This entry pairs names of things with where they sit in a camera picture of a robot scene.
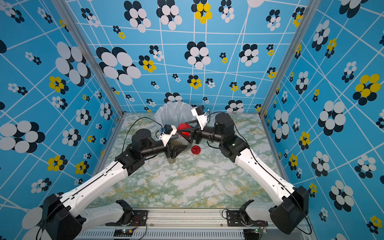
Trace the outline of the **small red jar lid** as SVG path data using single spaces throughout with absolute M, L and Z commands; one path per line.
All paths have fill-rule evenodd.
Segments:
M 199 155 L 201 153 L 201 148 L 199 146 L 193 146 L 191 148 L 191 152 L 194 155 Z

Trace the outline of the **clear jar large red lid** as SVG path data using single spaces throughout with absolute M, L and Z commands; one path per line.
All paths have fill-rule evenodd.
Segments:
M 184 130 L 189 129 L 191 126 L 189 124 L 179 124 L 177 127 L 177 130 Z M 191 149 L 192 144 L 189 142 L 190 139 L 190 133 L 189 132 L 176 132 L 176 134 L 172 138 L 172 144 L 174 146 L 186 146 L 185 151 L 188 151 Z

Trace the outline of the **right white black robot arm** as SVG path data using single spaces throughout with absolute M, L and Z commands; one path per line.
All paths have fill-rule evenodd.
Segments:
M 253 222 L 273 223 L 284 234 L 291 234 L 302 221 L 308 220 L 309 194 L 304 187 L 295 187 L 267 166 L 240 134 L 229 114 L 219 113 L 213 127 L 207 126 L 208 117 L 200 115 L 192 128 L 176 130 L 190 143 L 202 140 L 216 142 L 224 157 L 245 170 L 266 191 L 273 205 L 260 209 L 253 200 L 240 207 L 240 218 L 245 226 Z

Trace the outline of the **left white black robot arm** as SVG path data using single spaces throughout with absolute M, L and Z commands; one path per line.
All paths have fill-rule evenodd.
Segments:
M 104 170 L 77 187 L 61 195 L 52 194 L 44 200 L 40 228 L 35 239 L 50 237 L 52 240 L 73 240 L 81 232 L 103 224 L 139 225 L 133 208 L 124 200 L 97 208 L 88 205 L 117 182 L 131 176 L 146 160 L 159 154 L 174 159 L 191 145 L 189 136 L 166 125 L 159 140 L 152 138 L 148 129 L 140 129 L 132 142 Z

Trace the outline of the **tall clear jar white lid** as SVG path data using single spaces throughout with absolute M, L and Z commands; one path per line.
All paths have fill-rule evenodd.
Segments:
M 168 158 L 167 161 L 169 164 L 174 164 L 176 162 L 177 158 Z

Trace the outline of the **left green circuit board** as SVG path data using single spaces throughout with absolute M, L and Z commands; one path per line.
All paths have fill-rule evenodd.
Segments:
M 130 238 L 133 236 L 134 230 L 129 229 L 115 229 L 114 231 L 114 237 L 120 237 L 120 238 Z

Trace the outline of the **green circuit board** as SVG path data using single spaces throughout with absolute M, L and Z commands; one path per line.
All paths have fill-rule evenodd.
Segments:
M 130 238 L 133 236 L 134 230 L 129 229 L 115 229 L 114 231 L 114 237 L 120 237 L 120 238 Z
M 244 230 L 244 239 L 245 240 L 261 240 L 264 234 L 265 234 L 265 231 L 263 230 L 246 229 Z

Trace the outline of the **right green circuit board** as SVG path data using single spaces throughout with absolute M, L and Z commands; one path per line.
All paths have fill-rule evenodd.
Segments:
M 261 240 L 264 234 L 265 234 L 265 231 L 263 230 L 246 229 L 244 230 L 244 239 L 245 240 Z

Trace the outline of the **aluminium front frame rail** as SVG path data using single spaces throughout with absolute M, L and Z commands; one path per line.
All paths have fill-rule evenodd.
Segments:
M 223 211 L 227 209 L 148 209 L 144 227 L 100 226 L 81 233 L 78 240 L 244 240 L 244 230 L 263 230 L 261 240 L 315 240 L 306 223 L 289 235 L 268 222 L 264 228 L 228 227 Z M 132 229 L 130 238 L 114 237 L 115 229 Z

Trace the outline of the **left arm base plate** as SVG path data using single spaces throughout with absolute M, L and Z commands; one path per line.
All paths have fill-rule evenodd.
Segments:
M 106 223 L 106 226 L 131 226 L 144 227 L 148 218 L 149 211 L 133 210 L 124 212 L 123 216 L 116 223 Z

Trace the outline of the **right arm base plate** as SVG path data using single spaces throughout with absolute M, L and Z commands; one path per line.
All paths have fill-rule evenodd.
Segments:
M 223 217 L 227 221 L 228 227 L 255 227 L 255 228 L 264 228 L 268 227 L 269 224 L 266 221 L 244 221 L 241 218 L 239 210 L 224 210 L 222 212 Z

